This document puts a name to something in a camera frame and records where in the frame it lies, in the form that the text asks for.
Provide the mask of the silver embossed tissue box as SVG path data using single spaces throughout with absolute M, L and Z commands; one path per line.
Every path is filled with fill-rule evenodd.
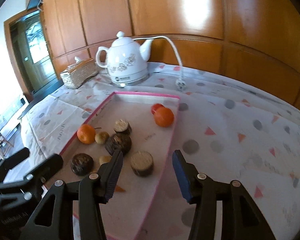
M 98 74 L 93 58 L 82 60 L 76 56 L 74 59 L 75 63 L 60 73 L 64 85 L 69 89 L 78 89 L 85 81 Z

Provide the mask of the small tan round fruit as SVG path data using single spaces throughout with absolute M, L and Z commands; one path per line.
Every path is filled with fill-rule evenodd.
M 98 132 L 95 135 L 95 142 L 99 145 L 103 145 L 107 142 L 109 134 L 107 132 Z

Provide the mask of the red tomato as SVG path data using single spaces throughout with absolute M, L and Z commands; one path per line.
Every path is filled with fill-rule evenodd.
M 156 111 L 162 107 L 164 107 L 164 106 L 160 103 L 153 104 L 151 106 L 151 114 L 154 115 L 156 113 Z

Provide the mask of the pink edged white tray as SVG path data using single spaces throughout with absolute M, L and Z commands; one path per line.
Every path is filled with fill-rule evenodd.
M 178 115 L 180 98 L 175 95 L 145 92 L 113 92 L 86 120 L 100 131 L 114 134 L 115 122 L 125 119 L 132 131 L 132 148 L 123 159 L 117 184 L 124 192 L 115 192 L 108 204 L 100 206 L 107 239 L 136 239 L 158 189 L 165 169 L 175 124 L 158 126 L 151 106 L 160 103 Z M 130 159 L 138 151 L 149 152 L 154 170 L 147 177 L 134 174 Z

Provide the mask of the cut brown cylinder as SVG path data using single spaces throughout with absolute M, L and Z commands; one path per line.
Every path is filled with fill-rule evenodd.
M 132 128 L 126 119 L 119 119 L 115 121 L 114 131 L 116 133 L 130 135 L 130 133 L 132 132 Z
M 154 160 L 149 152 L 138 151 L 131 156 L 130 166 L 135 175 L 147 177 L 153 172 Z

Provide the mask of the dark brown wrinkled fruit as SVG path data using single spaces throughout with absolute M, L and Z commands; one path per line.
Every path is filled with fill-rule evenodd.
M 121 151 L 123 156 L 127 155 L 132 148 L 132 140 L 129 135 L 116 133 L 109 137 L 105 144 L 105 149 L 112 156 L 115 151 Z

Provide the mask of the orange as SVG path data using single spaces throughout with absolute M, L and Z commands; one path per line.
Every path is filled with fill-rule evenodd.
M 96 131 L 89 124 L 83 124 L 77 130 L 78 140 L 84 144 L 92 144 L 95 141 Z
M 160 127 L 169 127 L 174 122 L 174 113 L 169 108 L 160 107 L 154 113 L 154 121 Z

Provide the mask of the wooden glass door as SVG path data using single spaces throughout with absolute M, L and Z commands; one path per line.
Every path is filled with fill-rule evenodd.
M 57 81 L 39 10 L 24 10 L 4 22 L 8 54 L 28 100 Z

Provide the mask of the white ceramic electric kettle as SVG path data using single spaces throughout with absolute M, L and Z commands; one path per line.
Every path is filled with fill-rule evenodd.
M 109 48 L 98 47 L 96 64 L 106 68 L 113 84 L 131 84 L 148 76 L 147 62 L 151 55 L 153 39 L 139 44 L 124 32 L 117 33 L 117 39 Z

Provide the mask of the orange carrot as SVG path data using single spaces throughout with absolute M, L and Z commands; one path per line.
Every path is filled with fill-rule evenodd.
M 115 192 L 126 192 L 125 189 L 123 189 L 122 187 L 120 187 L 119 185 L 115 186 Z

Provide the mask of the wooden panel cabinet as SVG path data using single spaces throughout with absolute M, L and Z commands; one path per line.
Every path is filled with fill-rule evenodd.
M 43 0 L 56 73 L 118 31 L 166 35 L 187 67 L 242 81 L 300 110 L 300 14 L 290 0 Z

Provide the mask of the patterned white tablecloth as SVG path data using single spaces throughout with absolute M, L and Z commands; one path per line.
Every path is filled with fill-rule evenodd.
M 300 111 L 281 99 L 217 74 L 184 69 L 186 89 L 171 144 L 216 181 L 239 180 L 277 239 L 300 230 Z M 21 120 L 35 166 L 66 142 L 115 90 L 100 74 L 80 89 L 61 87 Z

